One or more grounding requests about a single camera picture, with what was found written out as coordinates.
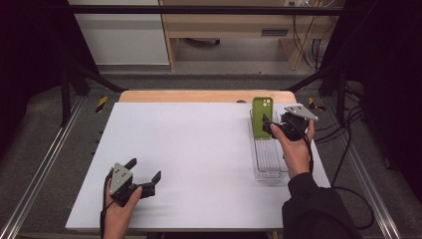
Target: clear plastic container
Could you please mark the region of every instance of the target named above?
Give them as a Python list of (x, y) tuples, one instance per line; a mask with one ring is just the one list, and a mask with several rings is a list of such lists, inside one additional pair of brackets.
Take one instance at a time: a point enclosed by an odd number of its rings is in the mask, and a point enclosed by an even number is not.
[[(277, 112), (273, 111), (273, 122), (279, 122)], [(255, 179), (257, 181), (280, 182), (288, 174), (283, 160), (283, 150), (280, 143), (273, 138), (256, 139), (252, 127), (252, 111), (249, 127), (252, 159)]]

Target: green phone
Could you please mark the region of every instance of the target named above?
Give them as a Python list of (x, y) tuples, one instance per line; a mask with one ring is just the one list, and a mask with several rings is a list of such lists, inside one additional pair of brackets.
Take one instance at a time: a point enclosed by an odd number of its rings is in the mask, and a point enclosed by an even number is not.
[(263, 131), (263, 114), (273, 120), (273, 99), (254, 98), (252, 100), (252, 129), (255, 139), (269, 139), (271, 136)]

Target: human hand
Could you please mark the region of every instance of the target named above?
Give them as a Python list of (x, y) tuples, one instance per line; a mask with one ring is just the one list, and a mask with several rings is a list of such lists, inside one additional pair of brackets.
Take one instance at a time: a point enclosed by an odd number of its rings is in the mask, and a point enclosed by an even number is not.
[[(290, 179), (303, 172), (309, 172), (310, 152), (308, 151), (307, 144), (302, 139), (298, 141), (290, 141), (283, 133), (283, 131), (274, 124), (271, 124), (271, 130), (282, 145), (284, 152), (283, 158), (286, 161)], [(313, 140), (314, 134), (314, 121), (310, 120), (307, 132), (307, 136), (310, 142)]]
[(108, 206), (105, 215), (105, 239), (122, 239), (126, 234), (127, 227), (129, 226), (130, 217), (136, 203), (139, 201), (142, 189), (137, 188), (130, 196), (124, 207), (119, 206), (113, 202), (111, 195), (109, 195), (109, 186), (111, 180), (108, 180), (106, 186), (106, 200)]

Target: white cabinet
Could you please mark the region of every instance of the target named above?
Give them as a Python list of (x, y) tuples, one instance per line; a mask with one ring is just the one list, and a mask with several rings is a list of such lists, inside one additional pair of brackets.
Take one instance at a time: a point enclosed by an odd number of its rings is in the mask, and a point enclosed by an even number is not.
[[(158, 5), (156, 0), (69, 0), (71, 5)], [(161, 17), (76, 14), (97, 65), (169, 65)]]

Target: white table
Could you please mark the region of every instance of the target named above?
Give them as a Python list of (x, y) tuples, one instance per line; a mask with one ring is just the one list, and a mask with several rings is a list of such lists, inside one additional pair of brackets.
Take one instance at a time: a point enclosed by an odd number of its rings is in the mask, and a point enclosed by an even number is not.
[[(278, 114), (284, 106), (275, 104)], [(251, 104), (114, 105), (66, 228), (99, 230), (103, 184), (115, 162), (136, 157), (133, 182), (162, 171), (156, 195), (139, 201), (130, 228), (143, 231), (269, 231), (283, 227), (290, 198), (280, 183), (255, 180), (249, 135)], [(329, 187), (316, 146), (314, 178)]]

